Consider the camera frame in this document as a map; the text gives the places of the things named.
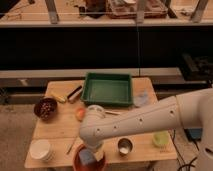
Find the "small metal container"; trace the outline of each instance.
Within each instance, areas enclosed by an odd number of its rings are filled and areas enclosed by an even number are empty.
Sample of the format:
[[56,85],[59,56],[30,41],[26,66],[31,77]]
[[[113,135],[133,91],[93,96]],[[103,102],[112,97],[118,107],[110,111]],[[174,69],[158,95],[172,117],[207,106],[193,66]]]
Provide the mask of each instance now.
[[120,155],[127,155],[132,151],[133,145],[132,142],[128,138],[121,138],[118,141],[118,150]]

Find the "bowl of nuts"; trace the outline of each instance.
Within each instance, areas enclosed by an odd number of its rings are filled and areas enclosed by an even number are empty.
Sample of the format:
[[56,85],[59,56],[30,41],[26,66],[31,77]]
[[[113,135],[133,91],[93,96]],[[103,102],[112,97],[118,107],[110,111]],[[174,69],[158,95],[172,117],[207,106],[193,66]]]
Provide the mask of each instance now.
[[56,113],[57,102],[53,98],[41,99],[34,106],[34,113],[42,120],[48,120]]

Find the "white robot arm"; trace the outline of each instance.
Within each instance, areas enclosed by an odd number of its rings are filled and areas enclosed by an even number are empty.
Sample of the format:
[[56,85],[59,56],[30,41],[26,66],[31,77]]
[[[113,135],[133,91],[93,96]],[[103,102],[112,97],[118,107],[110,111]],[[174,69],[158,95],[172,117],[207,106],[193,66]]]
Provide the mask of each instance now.
[[80,137],[94,152],[103,140],[175,128],[203,128],[196,171],[213,170],[213,89],[172,96],[154,104],[106,118],[100,106],[89,106]]

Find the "orange ball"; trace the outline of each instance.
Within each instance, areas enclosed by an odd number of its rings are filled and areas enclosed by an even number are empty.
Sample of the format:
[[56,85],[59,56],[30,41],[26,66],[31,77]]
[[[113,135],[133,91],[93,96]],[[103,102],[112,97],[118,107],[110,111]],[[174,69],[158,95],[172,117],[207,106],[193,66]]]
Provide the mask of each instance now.
[[78,108],[75,114],[76,119],[78,121],[82,121],[84,119],[85,112],[86,110],[84,108]]

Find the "green plastic tray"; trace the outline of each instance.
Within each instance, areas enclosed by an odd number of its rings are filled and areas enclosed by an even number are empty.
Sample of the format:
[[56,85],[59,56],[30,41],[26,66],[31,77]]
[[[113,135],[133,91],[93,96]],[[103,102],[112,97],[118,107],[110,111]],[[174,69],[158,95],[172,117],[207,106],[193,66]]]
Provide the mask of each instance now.
[[130,106],[133,104],[131,76],[88,73],[81,100],[87,105]]

